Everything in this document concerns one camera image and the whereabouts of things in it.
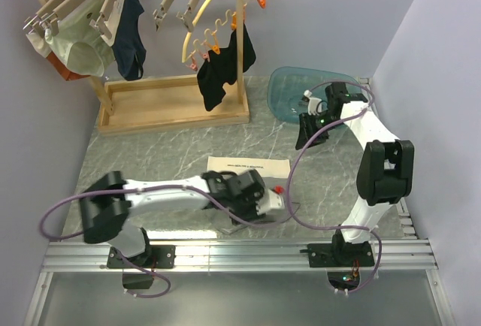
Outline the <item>grey and cream underwear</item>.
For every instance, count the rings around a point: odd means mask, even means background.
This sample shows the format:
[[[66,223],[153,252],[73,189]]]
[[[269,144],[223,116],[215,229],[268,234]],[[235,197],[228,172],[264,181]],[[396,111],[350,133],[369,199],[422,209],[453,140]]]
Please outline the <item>grey and cream underwear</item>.
[[[229,188],[229,193],[219,202],[227,208],[232,201],[257,202],[266,189],[272,189],[284,198],[285,212],[278,216],[263,216],[262,219],[249,222],[257,225],[277,226],[288,222],[292,216],[286,209],[285,187],[289,175],[290,161],[287,159],[232,158],[210,156],[207,161],[207,173],[210,177]],[[220,231],[230,235],[245,228],[246,222],[235,216],[230,228]]]

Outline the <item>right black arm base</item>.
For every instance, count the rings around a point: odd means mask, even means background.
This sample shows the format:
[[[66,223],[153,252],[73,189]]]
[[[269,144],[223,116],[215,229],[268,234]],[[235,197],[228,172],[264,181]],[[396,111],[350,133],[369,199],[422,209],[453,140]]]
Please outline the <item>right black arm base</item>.
[[[360,286],[361,267],[375,265],[369,242],[351,244],[310,243],[300,251],[306,254],[311,268],[328,269],[327,277],[335,291],[353,291]]]

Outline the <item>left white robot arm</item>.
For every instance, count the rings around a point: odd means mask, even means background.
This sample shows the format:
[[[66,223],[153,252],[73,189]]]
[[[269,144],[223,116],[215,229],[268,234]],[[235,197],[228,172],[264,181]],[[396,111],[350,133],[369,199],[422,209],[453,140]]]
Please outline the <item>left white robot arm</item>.
[[[107,174],[80,199],[83,241],[109,243],[134,267],[150,262],[147,232],[129,218],[157,210],[206,210],[219,203],[234,219],[252,221],[268,213],[271,191],[256,170],[236,174],[208,171],[183,180],[125,180],[119,171]]]

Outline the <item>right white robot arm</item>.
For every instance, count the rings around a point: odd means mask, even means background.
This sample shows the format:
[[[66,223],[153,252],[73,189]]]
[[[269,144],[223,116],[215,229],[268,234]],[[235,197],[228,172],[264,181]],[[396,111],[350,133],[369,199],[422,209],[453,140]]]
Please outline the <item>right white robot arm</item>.
[[[366,88],[348,91],[345,82],[325,82],[325,98],[308,89],[302,96],[307,110],[299,115],[296,149],[327,141],[328,131],[346,125],[363,149],[356,176],[358,197],[328,245],[308,246],[314,267],[363,267],[375,264],[371,232],[383,215],[412,190],[415,148],[395,136],[372,110],[374,96]]]

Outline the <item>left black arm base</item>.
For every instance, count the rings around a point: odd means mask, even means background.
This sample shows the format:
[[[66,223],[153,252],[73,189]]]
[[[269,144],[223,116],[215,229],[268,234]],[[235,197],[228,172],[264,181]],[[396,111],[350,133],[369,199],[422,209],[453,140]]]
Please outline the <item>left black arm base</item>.
[[[136,267],[141,267],[150,272],[156,270],[170,270],[174,268],[176,246],[161,245],[150,246],[144,254],[126,257]],[[130,268],[120,255],[119,251],[114,247],[110,247],[107,265],[108,270],[124,270]],[[123,287],[128,291],[147,291],[154,283],[154,276],[147,273],[124,273],[122,276]]]

